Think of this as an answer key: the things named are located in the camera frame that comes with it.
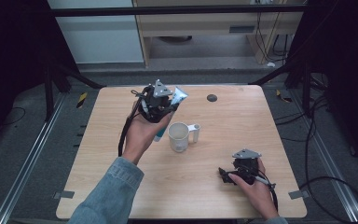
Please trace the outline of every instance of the light wood tabletop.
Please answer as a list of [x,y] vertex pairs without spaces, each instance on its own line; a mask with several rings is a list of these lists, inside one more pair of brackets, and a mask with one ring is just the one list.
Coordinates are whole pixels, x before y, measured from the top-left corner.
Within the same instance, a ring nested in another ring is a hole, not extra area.
[[[179,86],[188,93],[171,123],[198,123],[198,143],[183,153],[170,148],[168,134],[154,142],[138,166],[145,173],[135,196],[130,218],[252,218],[259,217],[238,186],[223,183],[218,167],[232,171],[232,154],[248,148],[262,154],[266,175],[276,183],[283,217],[304,217],[302,199],[291,200],[298,190],[282,141],[259,86]],[[100,90],[77,152],[57,217],[70,218],[117,157],[117,145],[126,117],[137,99],[131,90],[144,87],[110,87]],[[209,102],[207,96],[217,96]]]

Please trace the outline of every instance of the sleeve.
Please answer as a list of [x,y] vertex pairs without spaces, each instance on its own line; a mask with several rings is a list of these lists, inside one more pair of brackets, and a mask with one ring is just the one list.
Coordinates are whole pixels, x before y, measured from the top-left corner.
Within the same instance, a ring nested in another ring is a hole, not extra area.
[[287,224],[287,220],[284,217],[270,218],[265,224]]
[[133,198],[144,173],[118,157],[68,223],[127,223]]

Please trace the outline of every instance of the hand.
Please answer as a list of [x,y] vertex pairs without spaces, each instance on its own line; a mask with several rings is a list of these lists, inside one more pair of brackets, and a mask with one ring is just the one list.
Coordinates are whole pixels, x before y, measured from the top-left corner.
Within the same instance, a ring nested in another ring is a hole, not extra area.
[[150,123],[143,116],[136,116],[126,135],[126,146],[122,157],[135,165],[150,147],[159,130],[170,123],[172,113],[166,115],[159,123]]
[[[260,159],[257,159],[258,169],[266,173],[266,168],[263,165],[263,162]],[[242,178],[237,175],[229,174],[229,177],[242,189],[242,191],[248,197],[250,203],[255,208],[255,210],[260,213],[260,215],[268,220],[273,217],[278,217],[278,211],[275,208],[274,202],[271,198],[271,193],[267,185],[261,183],[260,181],[255,181],[253,185],[249,185]]]

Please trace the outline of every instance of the mug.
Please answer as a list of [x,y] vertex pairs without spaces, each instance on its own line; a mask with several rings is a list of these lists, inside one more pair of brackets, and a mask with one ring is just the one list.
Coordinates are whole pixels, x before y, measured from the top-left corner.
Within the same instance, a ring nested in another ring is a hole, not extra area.
[[182,122],[175,122],[168,128],[170,146],[176,152],[183,152],[188,148],[188,137],[193,133],[193,142],[197,143],[200,134],[200,125],[186,125]]

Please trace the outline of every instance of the wall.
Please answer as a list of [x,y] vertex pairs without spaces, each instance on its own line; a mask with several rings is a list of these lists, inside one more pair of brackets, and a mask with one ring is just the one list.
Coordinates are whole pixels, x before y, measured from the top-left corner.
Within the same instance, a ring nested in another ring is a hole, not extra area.
[[[132,7],[131,0],[48,0],[51,8]],[[57,18],[76,63],[142,63],[134,16]]]

